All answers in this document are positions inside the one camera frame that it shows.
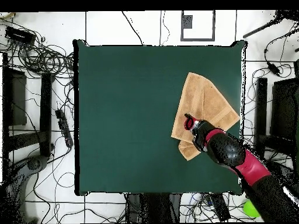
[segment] cable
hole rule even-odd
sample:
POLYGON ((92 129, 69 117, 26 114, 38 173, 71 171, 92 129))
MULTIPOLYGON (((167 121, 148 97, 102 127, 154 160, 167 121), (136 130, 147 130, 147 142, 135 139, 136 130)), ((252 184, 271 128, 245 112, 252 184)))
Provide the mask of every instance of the cable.
MULTIPOLYGON (((63 161, 63 159, 64 159, 64 157, 61 159, 61 161, 59 162, 59 164, 57 165, 57 167, 60 165, 60 163, 63 161)), ((60 176, 60 178, 58 179, 58 182, 59 182, 59 180, 64 176, 64 175, 66 175, 66 174, 68 174, 68 173, 70 173, 70 172, 66 172, 66 173, 64 173, 62 176, 60 176)), ((56 221, 58 222, 58 211, 59 211, 59 209, 60 209, 60 204, 56 204, 56 189, 57 189, 57 185, 59 185, 59 183, 58 182, 56 182, 56 186, 55 186, 55 190, 54 190, 54 202, 55 202, 55 207, 54 207, 54 216, 47 222, 47 223, 49 223, 54 217, 56 218, 56 221)))
MULTIPOLYGON (((284 44, 283 44, 283 51, 284 51, 284 45, 285 45, 285 43, 286 43, 287 37, 290 36, 291 34, 294 34, 294 33, 296 33, 296 32, 299 31, 299 29, 294 29, 293 31, 291 31, 292 28, 293 28, 294 26, 295 26, 295 24, 293 24, 293 26, 291 27, 291 29, 290 29, 290 31, 289 31, 288 33, 286 33, 286 34, 284 34, 284 35, 282 35, 282 36, 280 36, 280 37, 278 37, 278 38, 275 38, 274 40, 270 41, 270 42, 267 44, 266 48, 264 49, 264 58, 265 58, 265 61, 267 62, 268 68, 271 70, 271 72, 272 72, 273 74, 275 74, 275 75, 277 75, 277 76, 279 76, 279 77, 281 77, 281 78, 286 78, 286 77, 288 77, 288 75, 287 75, 287 76, 281 76, 281 74, 283 73, 283 71, 280 72, 279 69, 278 69, 278 67, 275 66, 275 64, 271 64, 271 63, 267 60, 267 58, 266 58, 266 53, 268 52, 268 49, 267 49, 267 48, 268 48, 268 46, 269 46, 271 43, 274 43, 274 41, 276 41, 276 40, 278 40, 278 39, 282 39, 283 37, 286 37, 286 39, 285 39, 285 41, 284 41, 284 44)), ((282 51, 282 53, 281 53, 281 57, 280 57, 280 64, 281 64, 281 59, 282 59, 282 56, 283 56, 283 51, 282 51)), ((289 66, 289 68, 291 68, 291 66, 288 65, 288 64, 285 64, 284 66, 281 65, 281 68, 282 68, 282 67, 285 67, 285 66, 289 66)))
POLYGON ((63 188, 70 188, 70 187, 74 186, 74 184, 73 184, 73 185, 71 185, 71 186, 66 187, 66 186, 63 186, 63 185, 59 184, 59 179, 60 179, 60 178, 59 178, 58 181, 57 181, 56 178, 55 178, 55 175, 54 175, 54 162, 53 162, 53 161, 52 161, 52 175, 53 175, 53 178, 54 178, 54 180, 55 180, 55 182, 56 182, 56 186, 59 185, 60 187, 63 187, 63 188))
POLYGON ((128 23, 129 23, 129 25, 130 25, 130 27, 132 28, 132 30, 134 31, 134 33, 137 35, 137 37, 139 38, 139 40, 140 40, 140 42, 141 42, 141 45, 143 46, 143 42, 142 42, 142 40, 141 40, 139 34, 138 34, 138 33, 135 31, 135 29, 133 28, 131 22, 128 20, 128 17, 125 15, 125 13, 124 13, 123 11, 122 11, 122 14, 123 14, 123 16, 127 19, 128 23))
POLYGON ((164 27, 165 27, 165 28, 167 29, 167 31, 168 31, 168 36, 167 36, 167 39, 162 43, 162 45, 164 45, 164 43, 168 41, 168 38, 169 38, 169 36, 171 35, 169 29, 168 29, 168 28, 165 26, 165 24, 164 24, 165 12, 166 12, 166 11, 164 11, 164 15, 163 15, 163 21, 162 21, 162 23, 163 23, 164 27))
POLYGON ((42 37, 38 32, 27 29, 16 23, 14 24, 19 26, 20 29, 26 30, 29 33, 33 33, 36 36, 35 42, 37 43, 37 45, 25 45, 25 44, 15 42, 13 40, 9 40, 9 46, 5 45, 8 48, 6 50, 12 50, 12 53, 15 53, 16 48, 19 47, 18 59, 22 64, 22 65, 10 65, 10 66, 19 68, 21 71, 22 69, 27 70, 27 73, 31 76, 31 78, 27 77, 29 79, 40 79, 41 78, 40 75, 42 73, 51 72, 53 75, 56 76, 56 80, 58 83, 60 83, 59 80, 57 79, 57 77, 59 77, 58 75, 63 75, 64 73, 67 73, 69 75, 68 78, 71 79, 71 82, 73 81, 73 75, 72 75, 73 72, 71 71, 72 71, 72 63, 74 61, 73 59, 74 53, 70 53, 69 55, 67 55, 66 51, 62 47, 59 47, 57 45, 44 46, 40 41, 40 38, 43 39, 44 37, 42 37), (60 48, 61 50, 63 50, 64 54, 54 51, 51 47, 60 48), (30 71, 36 73, 39 76, 38 77, 33 76, 30 73, 30 71))
MULTIPOLYGON (((56 159, 54 159, 54 160, 52 160, 52 161, 50 161, 50 162, 47 162, 47 164, 49 164, 49 163, 51 163, 51 162, 53 162, 53 161, 55 161, 55 160, 57 160, 57 159, 59 159, 59 158, 62 158, 63 156, 67 155, 70 151, 71 151, 71 149, 68 149, 68 151, 67 151, 64 155, 62 155, 62 156, 60 156, 60 157, 58 157, 58 158, 56 158, 56 159)), ((60 161, 59 164, 55 167, 54 171, 57 169, 57 167, 60 165, 60 163, 61 163, 61 161, 60 161)), ((44 182, 47 178, 49 178, 49 176, 50 176, 51 174, 52 174, 52 173, 50 173, 46 178, 44 178, 44 180, 43 180, 42 182, 44 182)), ((26 198, 30 193, 32 193, 32 192, 33 192, 33 190, 31 190, 31 191, 25 196, 25 198, 26 198)))
POLYGON ((55 182, 56 182, 56 186, 55 186, 55 190, 54 190, 54 201, 55 201, 54 216, 55 216, 55 218, 56 218, 56 220, 57 220, 57 224, 58 224, 58 222, 59 222, 59 220, 58 220, 58 210, 59 210, 59 208, 60 208, 60 205, 59 205, 59 204, 56 204, 56 189, 57 189, 57 186, 59 185, 60 187, 64 187, 64 188, 70 188, 70 187, 74 186, 74 184, 73 184, 73 185, 71 185, 71 186, 69 186, 69 187, 65 187, 65 186, 62 186, 62 185, 59 184, 59 181, 61 180, 61 178, 62 178, 64 175, 66 175, 66 174, 72 174, 72 175, 75 176, 74 173, 66 172, 66 173, 64 173, 63 175, 60 176, 60 178, 58 179, 58 181, 56 181, 56 179, 55 179, 55 177, 54 177, 55 182))
POLYGON ((33 192, 34 192, 35 196, 37 196, 40 200, 42 200, 45 203, 47 203, 48 206, 49 206, 49 209, 48 209, 47 213, 45 214, 44 218, 40 222, 40 224, 43 224, 44 219, 46 218, 46 216, 48 215, 48 213, 49 213, 49 211, 51 209, 51 205, 49 204, 49 202, 47 202, 46 200, 44 200, 43 198, 41 198, 40 196, 38 196, 37 193, 35 192, 35 186, 36 186, 36 183, 37 183, 38 180, 39 180, 39 173, 37 173, 37 178, 36 178, 35 184, 33 186, 33 192))
POLYGON ((37 149, 39 149, 40 147, 37 147, 36 149, 32 150, 28 155, 27 155, 27 158, 30 156, 30 154, 34 151, 36 151, 37 149))
POLYGON ((245 218, 245 219, 249 219, 249 220, 255 220, 255 218, 251 218, 250 216, 248 218, 245 218))
POLYGON ((78 212, 67 213, 67 214, 63 215, 63 216, 60 218, 60 220, 58 221, 58 224, 61 224, 61 221, 62 221, 62 219, 63 219, 65 216, 80 214, 81 212, 84 212, 84 211, 91 211, 94 215, 103 218, 104 221, 101 222, 101 223, 104 223, 105 221, 108 221, 109 223, 116 223, 116 222, 111 222, 111 221, 109 221, 109 219, 115 219, 115 221, 117 221, 117 219, 116 219, 115 217, 109 217, 109 218, 106 218, 106 217, 104 217, 104 216, 102 216, 102 215, 97 214, 97 213, 94 212, 92 209, 83 209, 83 210, 78 211, 78 212))
MULTIPOLYGON (((200 199, 198 201, 196 201, 196 203, 194 205, 181 205, 182 207, 186 207, 188 210, 186 213, 183 213, 180 211, 180 214, 182 214, 183 216, 185 216, 185 222, 190 222, 187 221, 186 218, 188 216, 192 216, 193 217, 193 222, 213 222, 213 220, 218 220, 218 216, 215 214, 215 211, 213 209, 213 207, 207 205, 208 201, 207 201, 207 197, 209 196, 209 193, 200 193, 200 199), (213 215, 212 216, 208 216, 208 212, 212 212, 213 215)), ((243 206, 244 203, 241 203, 240 205, 236 206, 235 202, 234 202, 234 198, 232 198, 232 202, 234 203, 235 206, 230 206, 230 199, 229 196, 223 194, 223 196, 227 199, 227 207, 229 208, 229 211, 232 212, 234 209, 239 209, 241 208, 241 206, 243 206)), ((247 219, 250 221, 254 221, 255 218, 246 218, 245 216, 242 216, 241 218, 239 217, 235 217, 233 215, 231 215, 232 219, 238 219, 240 221, 242 221, 242 219, 247 219)))

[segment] black cable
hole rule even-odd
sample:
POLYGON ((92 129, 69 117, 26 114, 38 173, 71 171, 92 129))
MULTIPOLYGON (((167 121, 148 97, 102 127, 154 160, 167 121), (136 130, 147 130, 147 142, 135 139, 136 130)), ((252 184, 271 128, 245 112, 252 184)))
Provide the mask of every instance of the black cable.
MULTIPOLYGON (((208 216, 204 212, 204 211, 214 212, 214 210, 213 209, 209 209, 210 206, 207 205, 206 196, 208 196, 209 193, 201 193, 200 195, 201 195, 201 198, 198 201, 196 201, 196 203, 194 205, 181 205, 182 207, 187 207, 188 208, 188 211, 187 211, 186 214, 183 214, 180 211, 180 214, 182 214, 183 216, 185 216, 185 222, 187 222, 186 218, 188 216, 190 216, 190 215, 192 215, 192 217, 194 219, 194 223, 195 222, 207 222, 207 221, 213 222, 212 220, 218 219, 218 217, 217 217, 216 214, 214 214, 213 216, 208 216), (199 213, 196 213, 196 208, 198 208, 200 210, 199 213), (198 219, 198 217, 201 216, 201 215, 204 215, 206 217, 206 219, 198 219)), ((240 205, 236 206, 235 202, 234 202, 234 199, 232 198, 233 203, 234 203, 235 206, 229 206, 229 198, 225 194, 223 194, 223 196, 227 198, 227 207, 231 208, 231 209, 229 209, 230 212, 233 211, 234 209, 238 208, 238 210, 239 210, 239 208, 242 208, 242 206, 243 206, 244 203, 241 203, 240 205)), ((231 215, 231 218, 232 219, 240 219, 240 221, 242 221, 242 219, 247 219, 247 220, 250 220, 250 221, 254 221, 256 219, 256 218, 250 218, 250 217, 247 218, 247 217, 245 217, 245 214, 241 218, 236 218, 236 217, 234 217, 234 216, 231 215)))
MULTIPOLYGON (((36 43, 37 43, 37 45, 23 45, 23 44, 21 44, 21 43, 17 43, 17 42, 14 42, 14 41, 11 40, 10 43, 9 43, 9 45, 6 45, 6 46, 5 46, 5 47, 7 48, 6 51, 8 51, 8 50, 12 50, 12 57, 15 55, 15 53, 17 53, 18 58, 19 58, 19 60, 20 60, 20 62, 21 62, 22 65, 20 66, 20 65, 14 65, 14 64, 12 64, 12 65, 10 65, 10 66, 15 67, 15 68, 19 68, 21 71, 22 71, 22 69, 27 70, 27 73, 31 76, 31 79, 40 79, 40 78, 41 78, 40 75, 41 75, 42 73, 46 73, 46 72, 52 73, 52 74, 54 74, 54 75, 55 75, 56 77, 58 77, 58 78, 62 78, 62 77, 60 77, 60 76, 58 76, 58 75, 63 75, 64 73, 67 73, 68 76, 69 76, 69 78, 71 79, 71 81, 70 81, 68 84, 63 85, 63 86, 66 88, 66 86, 70 85, 71 82, 73 81, 72 64, 73 64, 73 61, 74 61, 74 59, 73 59, 74 53, 70 53, 70 54, 67 56, 65 50, 64 50, 63 48, 57 46, 57 45, 48 45, 48 46, 46 47, 46 46, 42 45, 41 42, 39 41, 39 37, 38 37, 38 35, 37 35, 38 32, 34 32, 34 31, 31 31, 31 30, 28 30, 28 29, 26 29, 26 28, 24 28, 24 27, 22 27, 22 29, 25 29, 25 30, 27 30, 28 32, 31 32, 31 33, 33 33, 33 34, 36 35, 36 43), (65 55, 62 55, 61 53, 56 52, 56 51, 54 51, 53 49, 51 49, 51 47, 53 47, 53 46, 54 46, 54 47, 61 48, 61 49, 64 51, 65 55), (38 77, 33 76, 33 75, 30 73, 30 71, 32 71, 33 73, 37 74, 38 77)), ((28 90, 31 94, 39 95, 39 96, 40 96, 40 94, 35 94, 35 93, 31 92, 25 85, 24 85, 24 87, 25 87, 26 90, 28 90)), ((69 87, 69 90, 68 90, 68 93, 67 93, 67 94, 65 93, 65 88, 64 88, 64 94, 65 94, 65 96, 66 96, 66 100, 65 100, 65 102, 64 102, 64 104, 63 104, 62 106, 64 106, 64 113, 65 113, 65 107, 67 107, 67 108, 69 108, 69 110, 70 110, 70 112, 71 112, 71 114, 72 114, 72 117, 73 117, 73 114, 74 114, 74 113, 73 113, 73 112, 74 112, 74 104, 71 102, 71 99, 69 98, 69 93, 70 93, 70 91, 71 91, 73 88, 69 87)), ((61 98, 56 94, 56 92, 55 92, 54 90, 53 90, 53 92, 54 92, 55 95, 61 100, 61 98)), ((26 115, 28 116, 28 118, 29 118, 29 120, 30 120, 30 122, 31 122, 31 124, 32 124, 32 126, 33 126, 33 129, 34 129, 34 131, 35 131, 36 134, 37 134, 37 131, 36 131, 36 129, 35 129, 35 126, 33 125, 33 123, 32 123, 32 121, 31 121, 29 115, 28 115, 27 113, 26 113, 26 115)), ((50 162, 53 163, 53 161, 55 161, 55 160, 57 160, 57 159, 59 159, 59 158, 61 158, 61 157, 64 158, 65 155, 67 155, 70 151, 71 151, 71 149, 69 149, 64 155, 62 155, 62 156, 60 156, 60 157, 58 157, 58 158, 55 158, 55 159, 53 159, 53 160, 50 161, 50 162)), ((55 170, 55 169, 54 169, 54 165, 52 165, 53 176, 54 176, 54 170, 55 170)), ((47 201, 45 201, 44 199, 42 199, 41 197, 39 197, 39 196, 36 194, 35 189, 36 189, 37 181, 38 181, 38 178, 37 178, 37 180, 36 180, 36 183, 34 184, 33 192, 35 193, 35 195, 36 195, 39 199, 43 200, 43 202, 48 203, 47 201)), ((48 203, 48 205, 49 205, 49 210, 48 210, 48 212, 46 213, 46 215, 44 216, 44 218, 43 218, 43 220, 42 220, 41 223, 43 223, 45 217, 48 215, 48 213, 49 213, 49 211, 50 211, 50 204, 48 203)), ((57 218, 57 221, 58 221, 58 210, 59 210, 59 208, 60 208, 60 206, 57 205, 57 204, 55 204, 55 208, 54 208, 54 216, 53 216, 53 217, 56 217, 56 218, 57 218)))
MULTIPOLYGON (((295 26, 295 24, 293 24, 293 26, 291 27, 291 29, 290 29, 290 31, 289 31, 288 33, 286 33, 286 34, 284 34, 284 35, 282 35, 282 36, 280 36, 280 37, 278 37, 278 38, 275 38, 274 40, 270 41, 270 42, 267 44, 266 48, 264 49, 264 58, 265 58, 265 61, 266 61, 267 64, 268 64, 268 68, 272 71, 272 73, 274 73, 275 75, 277 75, 277 76, 279 76, 279 77, 281 77, 281 78, 286 78, 286 77, 288 77, 288 76, 291 74, 291 71, 290 71, 290 74, 289 74, 289 75, 287 75, 287 76, 281 76, 281 74, 283 73, 283 71, 280 72, 279 69, 278 69, 278 67, 275 66, 275 64, 271 64, 271 63, 267 60, 267 58, 266 58, 266 53, 268 52, 268 49, 267 49, 267 48, 268 48, 268 46, 269 46, 271 43, 274 43, 274 41, 276 41, 276 40, 278 40, 278 39, 281 39, 281 38, 283 38, 283 37, 286 37, 286 39, 285 39, 285 41, 284 41, 284 44, 283 44, 283 51, 284 51, 284 45, 285 45, 285 43, 286 43, 287 37, 290 36, 291 34, 294 34, 294 33, 296 33, 296 32, 299 31, 299 29, 294 29, 293 31, 291 31, 292 28, 293 28, 294 26, 295 26)), ((281 57, 280 57, 280 64, 281 64, 281 59, 282 59, 282 56, 283 56, 283 51, 282 51, 282 53, 281 53, 281 57)), ((282 70, 283 70, 283 67, 285 67, 285 66, 288 66, 289 68, 291 68, 291 66, 290 66, 289 64, 285 64, 285 65, 281 65, 282 70)))
POLYGON ((36 151, 37 149, 39 149, 40 147, 37 147, 36 149, 32 150, 28 155, 27 155, 27 158, 30 156, 30 154, 34 151, 36 151))
POLYGON ((56 178, 55 178, 55 175, 54 175, 54 162, 52 162, 52 175, 53 175, 53 178, 54 178, 54 180, 55 180, 55 182, 56 182, 56 186, 59 185, 60 187, 63 187, 63 188, 70 188, 70 187, 72 187, 72 186, 75 185, 75 184, 73 184, 73 185, 71 185, 71 186, 66 187, 66 186, 63 186, 63 185, 59 184, 59 179, 60 179, 60 178, 59 178, 58 181, 57 181, 56 178))
POLYGON ((57 206, 58 206, 58 209, 56 209, 56 207, 54 207, 54 215, 53 215, 52 218, 51 218, 50 220, 48 220, 45 224, 48 224, 49 222, 52 221, 53 218, 56 218, 57 213, 58 213, 58 211, 59 211, 59 209, 60 209, 60 204, 57 204, 57 206))
POLYGON ((254 221, 254 219, 255 218, 251 218, 250 216, 248 217, 248 218, 246 218, 246 219, 249 219, 249 220, 253 220, 254 221))
MULTIPOLYGON (((60 157, 58 157, 58 158, 56 158, 56 159, 54 159, 54 160, 48 162, 47 164, 49 164, 49 163, 51 163, 51 162, 53 162, 53 161, 55 161, 55 160, 57 160, 57 159, 59 159, 59 158, 62 158, 63 156, 67 155, 70 151, 71 151, 71 149, 68 149, 68 151, 67 151, 64 155, 62 155, 62 156, 60 156, 60 157)), ((60 165, 60 163, 61 163, 61 161, 60 161, 59 164, 55 167, 54 171, 57 169, 57 167, 60 165)), ((50 173, 46 178, 44 178, 44 180, 43 180, 41 183, 43 183, 47 178, 49 178, 49 177, 51 176, 51 174, 52 174, 52 173, 50 173)), ((32 193, 32 192, 33 192, 33 190, 31 190, 31 191, 25 196, 25 198, 26 198, 30 193, 32 193)))
POLYGON ((50 209, 51 209, 51 205, 49 204, 49 202, 47 202, 46 200, 44 200, 43 198, 41 198, 40 196, 38 196, 37 193, 35 192, 35 188, 36 188, 36 184, 37 184, 37 181, 38 181, 38 180, 39 180, 39 173, 37 173, 37 178, 36 178, 35 184, 34 184, 34 186, 33 186, 33 192, 34 192, 34 194, 35 194, 35 196, 36 196, 37 198, 39 198, 40 200, 44 201, 44 202, 47 203, 48 206, 49 206, 49 209, 48 209, 47 213, 45 214, 44 218, 43 218, 43 219, 41 220, 41 222, 40 222, 40 224, 43 224, 44 219, 46 218, 46 216, 48 215, 48 213, 49 213, 49 211, 50 211, 50 209))
POLYGON ((167 29, 167 31, 168 31, 168 36, 167 36, 167 39, 162 43, 162 45, 164 45, 164 43, 168 41, 168 38, 169 38, 169 36, 171 35, 169 29, 165 26, 165 23, 164 23, 165 12, 166 12, 166 11, 164 11, 163 21, 162 21, 162 22, 163 22, 164 27, 165 27, 165 28, 167 29))
POLYGON ((122 11, 122 14, 123 14, 123 16, 126 18, 126 20, 128 21, 130 27, 132 28, 132 30, 134 31, 134 33, 137 35, 137 37, 139 38, 139 40, 140 40, 140 42, 141 42, 141 45, 143 46, 143 42, 142 42, 142 40, 141 40, 139 34, 138 34, 138 33, 135 31, 135 29, 133 28, 131 22, 128 20, 128 17, 124 14, 123 11, 122 11))
POLYGON ((106 217, 104 217, 104 216, 102 216, 102 215, 97 214, 97 213, 96 213, 95 211, 93 211, 92 209, 83 209, 83 210, 78 211, 78 212, 75 212, 75 213, 67 213, 67 214, 63 215, 63 216, 60 218, 60 220, 58 221, 58 224, 61 224, 61 221, 62 221, 62 219, 63 219, 65 216, 68 216, 68 215, 76 215, 76 214, 79 214, 79 213, 84 212, 84 211, 91 211, 94 215, 103 218, 104 221, 101 222, 101 223, 104 223, 105 221, 108 221, 109 223, 116 223, 116 222, 111 222, 111 221, 109 221, 109 219, 115 219, 115 221, 117 221, 117 219, 116 219, 115 217, 109 217, 109 218, 106 218, 106 217))
POLYGON ((54 177, 55 182, 56 182, 56 186, 55 186, 55 190, 54 190, 54 201, 55 201, 54 217, 56 218, 57 224, 58 224, 58 222, 59 222, 59 220, 58 220, 58 210, 59 210, 59 208, 60 208, 60 205, 59 205, 59 204, 56 204, 56 189, 57 189, 57 186, 59 185, 60 187, 64 187, 64 188, 70 188, 70 187, 74 186, 74 184, 73 184, 73 185, 71 185, 71 186, 69 186, 69 187, 65 187, 65 186, 62 186, 62 185, 59 184, 59 181, 61 180, 61 178, 62 178, 64 175, 66 175, 66 174, 72 174, 72 175, 75 176, 74 173, 66 172, 66 173, 64 173, 63 175, 60 176, 60 178, 58 179, 58 181, 56 181, 56 179, 55 179, 55 177, 54 177))

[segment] tile grout line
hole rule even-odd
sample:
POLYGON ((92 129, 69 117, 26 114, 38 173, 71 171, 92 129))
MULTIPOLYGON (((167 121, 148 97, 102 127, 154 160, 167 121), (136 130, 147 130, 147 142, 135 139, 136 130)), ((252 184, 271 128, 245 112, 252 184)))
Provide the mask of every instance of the tile grout line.
POLYGON ((86 219, 86 202, 85 202, 85 196, 84 196, 84 223, 86 219))
MULTIPOLYGON (((87 42, 87 11, 85 11, 85 42, 87 42)), ((84 224, 86 222, 86 198, 84 195, 84 224)))
MULTIPOLYGON (((15 135, 14 128, 12 126, 12 136, 15 135)), ((12 164, 15 164, 15 150, 12 151, 12 164)))
MULTIPOLYGON (((44 201, 25 200, 25 202, 44 203, 44 201)), ((49 204, 84 204, 84 202, 68 202, 68 201, 48 201, 49 204)), ((125 205, 125 202, 85 202, 86 204, 115 204, 125 205)))
MULTIPOLYGON (((245 60, 245 62, 266 62, 266 60, 245 60)), ((268 62, 292 62, 294 63, 295 61, 276 61, 276 60, 268 60, 268 62)))
MULTIPOLYGON (((35 130, 33 130, 33 129, 14 129, 14 131, 35 131, 35 130)), ((56 130, 54 130, 54 129, 52 129, 51 130, 51 132, 61 132, 60 130, 58 131, 56 131, 56 130)))

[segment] green table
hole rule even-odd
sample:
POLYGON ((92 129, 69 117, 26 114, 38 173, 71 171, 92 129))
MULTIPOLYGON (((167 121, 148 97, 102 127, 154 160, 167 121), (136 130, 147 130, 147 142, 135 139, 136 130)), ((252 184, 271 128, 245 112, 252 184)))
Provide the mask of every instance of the green table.
MULTIPOLYGON (((171 132, 188 72, 211 80, 240 112, 244 41, 233 47, 77 44, 79 191, 241 191, 237 176, 205 153, 187 162, 171 132)), ((239 126, 229 132, 238 137, 239 126)))

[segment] towel fold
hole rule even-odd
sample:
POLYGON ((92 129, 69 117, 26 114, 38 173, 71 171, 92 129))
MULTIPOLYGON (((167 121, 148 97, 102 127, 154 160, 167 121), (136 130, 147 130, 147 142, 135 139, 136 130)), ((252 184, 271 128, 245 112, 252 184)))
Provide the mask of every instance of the towel fold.
POLYGON ((172 138, 180 140, 179 150, 187 160, 194 158, 200 152, 192 143, 193 135, 184 128, 185 113, 199 120, 207 120, 224 131, 239 121, 239 115, 211 81, 189 72, 171 133, 172 138))

